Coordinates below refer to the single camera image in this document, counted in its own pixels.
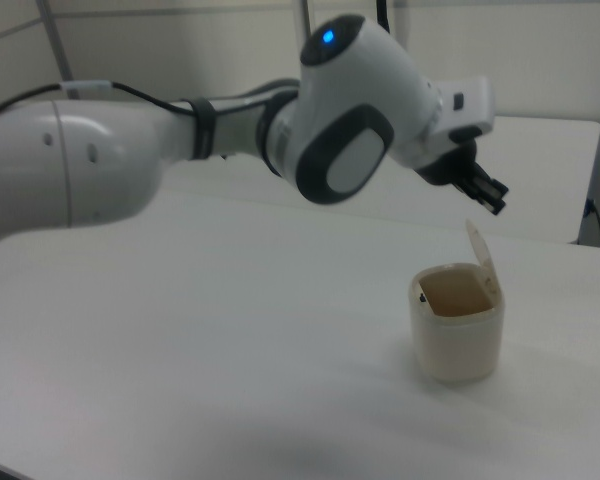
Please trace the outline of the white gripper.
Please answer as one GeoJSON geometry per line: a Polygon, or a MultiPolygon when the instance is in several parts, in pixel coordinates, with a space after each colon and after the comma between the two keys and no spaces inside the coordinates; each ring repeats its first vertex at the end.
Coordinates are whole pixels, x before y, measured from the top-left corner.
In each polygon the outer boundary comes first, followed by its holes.
{"type": "Polygon", "coordinates": [[[433,84],[437,94],[434,117],[421,136],[423,156],[416,173],[429,184],[454,186],[497,216],[509,188],[476,163],[476,140],[490,133],[495,120],[491,81],[472,77],[433,84]]]}

